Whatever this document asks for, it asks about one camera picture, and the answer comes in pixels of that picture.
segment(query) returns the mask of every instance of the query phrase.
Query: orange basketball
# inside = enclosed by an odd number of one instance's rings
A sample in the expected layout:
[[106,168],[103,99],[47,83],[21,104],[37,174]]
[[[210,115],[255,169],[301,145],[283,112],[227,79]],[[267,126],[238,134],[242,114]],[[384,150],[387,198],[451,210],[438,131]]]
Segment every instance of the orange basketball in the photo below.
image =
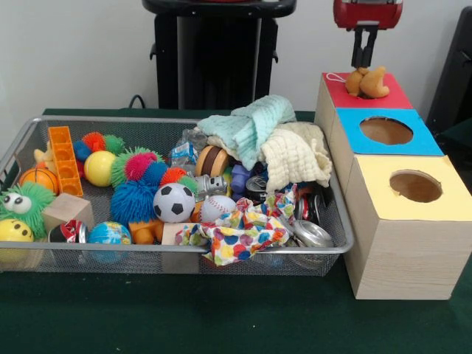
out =
[[58,178],[54,173],[45,168],[32,168],[23,173],[20,177],[20,186],[25,182],[33,182],[53,191],[54,194],[59,193]]

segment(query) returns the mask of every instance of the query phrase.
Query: blue fuzzy ball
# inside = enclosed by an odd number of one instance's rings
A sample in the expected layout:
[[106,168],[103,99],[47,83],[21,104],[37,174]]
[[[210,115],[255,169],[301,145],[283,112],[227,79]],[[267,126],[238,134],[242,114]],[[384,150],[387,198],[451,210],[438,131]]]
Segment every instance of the blue fuzzy ball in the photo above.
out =
[[87,158],[91,155],[91,150],[89,149],[89,147],[82,140],[75,142],[73,145],[75,158],[80,162],[85,162]]
[[112,220],[128,227],[129,223],[147,223],[154,219],[153,200],[157,189],[143,181],[128,181],[119,185],[111,198]]
[[141,180],[150,186],[158,187],[168,168],[164,162],[154,162],[149,165]]

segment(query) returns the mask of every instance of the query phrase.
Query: baseball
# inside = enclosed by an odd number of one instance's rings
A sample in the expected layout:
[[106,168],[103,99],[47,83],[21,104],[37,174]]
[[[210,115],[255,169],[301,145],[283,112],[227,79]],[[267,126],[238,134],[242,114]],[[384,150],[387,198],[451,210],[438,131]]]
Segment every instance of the baseball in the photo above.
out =
[[236,203],[225,195],[214,195],[205,199],[200,209],[200,222],[211,223],[218,219],[222,214],[233,212],[236,209]]

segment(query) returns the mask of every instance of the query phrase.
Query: black cable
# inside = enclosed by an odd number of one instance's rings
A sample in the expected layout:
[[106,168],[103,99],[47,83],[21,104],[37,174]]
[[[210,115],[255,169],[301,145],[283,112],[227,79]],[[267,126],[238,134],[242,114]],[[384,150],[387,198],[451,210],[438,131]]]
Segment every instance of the black cable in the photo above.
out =
[[133,108],[134,101],[136,101],[136,99],[138,99],[138,100],[140,101],[141,107],[142,107],[143,109],[145,109],[145,108],[146,108],[145,101],[144,101],[144,100],[142,99],[142,97],[141,97],[140,95],[138,95],[138,94],[135,94],[135,95],[133,96],[133,98],[131,99],[131,102],[130,102],[128,108]]

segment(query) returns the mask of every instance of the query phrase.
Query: red box top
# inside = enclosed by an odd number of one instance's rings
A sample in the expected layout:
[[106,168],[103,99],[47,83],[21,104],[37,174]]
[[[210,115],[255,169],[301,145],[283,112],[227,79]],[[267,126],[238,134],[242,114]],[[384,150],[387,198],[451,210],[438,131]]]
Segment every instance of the red box top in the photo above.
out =
[[[339,75],[345,80],[350,75],[349,72],[336,72],[334,74]],[[413,108],[405,92],[403,92],[395,77],[390,73],[385,74],[385,77],[383,78],[383,84],[390,88],[390,94],[387,97],[376,98],[373,100],[351,96],[347,93],[344,83],[335,80],[328,80],[326,75],[327,73],[324,72],[323,78],[336,108]]]

